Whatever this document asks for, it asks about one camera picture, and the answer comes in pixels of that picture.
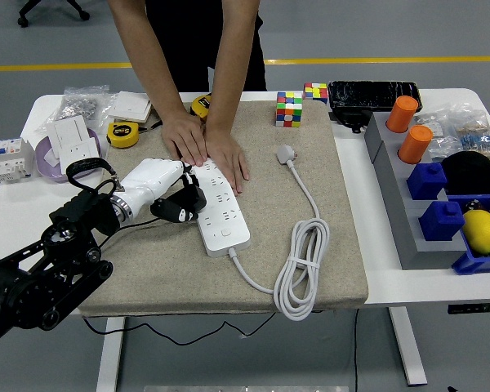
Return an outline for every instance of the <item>white table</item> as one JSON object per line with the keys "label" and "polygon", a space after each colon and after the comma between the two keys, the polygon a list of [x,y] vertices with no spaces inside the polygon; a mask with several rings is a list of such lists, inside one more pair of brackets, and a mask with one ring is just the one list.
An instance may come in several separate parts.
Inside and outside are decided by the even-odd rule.
{"label": "white table", "polygon": [[[191,101],[196,96],[196,93],[187,93],[182,98]],[[275,91],[244,92],[242,100],[275,100],[275,97]],[[42,96],[34,103],[21,132],[21,136],[31,145],[36,146],[44,137],[37,132],[37,128],[58,108],[60,98]],[[421,90],[421,100],[424,113],[447,102],[468,102],[476,109],[484,109],[479,97],[466,89]],[[426,378],[404,305],[420,302],[490,302],[490,273],[460,276],[452,269],[402,270],[363,135],[354,134],[337,123],[332,124],[332,131],[367,274],[369,297],[365,305],[390,307],[409,384],[424,384]],[[100,177],[101,173],[93,173],[81,179],[81,182],[94,186],[100,182]],[[17,184],[0,185],[0,258],[38,241],[43,230],[51,224],[48,214],[69,201],[78,191],[70,184],[56,184],[41,176]],[[35,260],[28,259],[22,267],[28,269],[38,260],[37,257],[32,259]],[[112,319],[108,322],[108,328],[115,324],[119,327],[123,322]],[[118,366],[117,352],[119,348],[114,354],[105,356],[105,360],[110,359]],[[113,369],[113,363],[105,366]],[[102,367],[100,378],[104,374]],[[99,381],[98,390],[112,388],[113,380],[110,377],[106,380]]]}

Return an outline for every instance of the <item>rubik's cube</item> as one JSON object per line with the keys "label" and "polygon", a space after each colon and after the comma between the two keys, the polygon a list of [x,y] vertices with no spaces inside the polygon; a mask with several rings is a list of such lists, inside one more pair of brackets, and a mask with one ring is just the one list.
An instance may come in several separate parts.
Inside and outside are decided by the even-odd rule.
{"label": "rubik's cube", "polygon": [[303,112],[303,96],[298,91],[278,92],[276,127],[299,127]]}
{"label": "rubik's cube", "polygon": [[305,83],[303,92],[303,98],[306,100],[321,100],[324,104],[327,103],[328,93],[325,83]]}

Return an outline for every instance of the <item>orange cup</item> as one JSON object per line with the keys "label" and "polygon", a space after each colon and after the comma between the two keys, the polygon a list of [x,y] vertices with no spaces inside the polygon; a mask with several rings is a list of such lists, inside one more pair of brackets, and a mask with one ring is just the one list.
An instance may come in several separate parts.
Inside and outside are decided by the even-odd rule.
{"label": "orange cup", "polygon": [[399,159],[412,165],[419,163],[433,137],[434,133],[430,128],[424,125],[414,125],[410,128],[398,151]]}
{"label": "orange cup", "polygon": [[399,96],[395,100],[386,127],[392,132],[403,133],[408,129],[419,104],[411,96]]}

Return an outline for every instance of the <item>gray organizer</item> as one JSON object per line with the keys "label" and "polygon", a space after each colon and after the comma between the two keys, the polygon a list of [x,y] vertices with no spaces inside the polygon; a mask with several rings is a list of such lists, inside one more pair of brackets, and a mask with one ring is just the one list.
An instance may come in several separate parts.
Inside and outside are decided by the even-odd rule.
{"label": "gray organizer", "polygon": [[[376,170],[377,180],[390,220],[392,234],[404,270],[442,270],[466,252],[466,245],[460,231],[452,241],[426,241],[419,217],[423,215],[432,200],[413,200],[408,190],[407,178],[415,165],[404,163],[398,151],[407,133],[394,133],[385,123],[389,113],[375,112],[365,132],[368,155]],[[431,163],[428,151],[421,160]],[[437,200],[448,200],[442,189]]]}

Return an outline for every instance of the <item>person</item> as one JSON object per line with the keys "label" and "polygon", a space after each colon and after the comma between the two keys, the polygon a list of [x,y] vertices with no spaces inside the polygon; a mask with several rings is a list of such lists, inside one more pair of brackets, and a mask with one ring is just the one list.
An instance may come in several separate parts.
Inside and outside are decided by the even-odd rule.
{"label": "person", "polygon": [[[109,0],[109,6],[136,76],[163,120],[172,158],[196,166],[212,158],[241,193],[250,174],[230,131],[242,91],[266,91],[260,0]],[[179,92],[208,91],[207,67],[215,71],[202,124]]]}

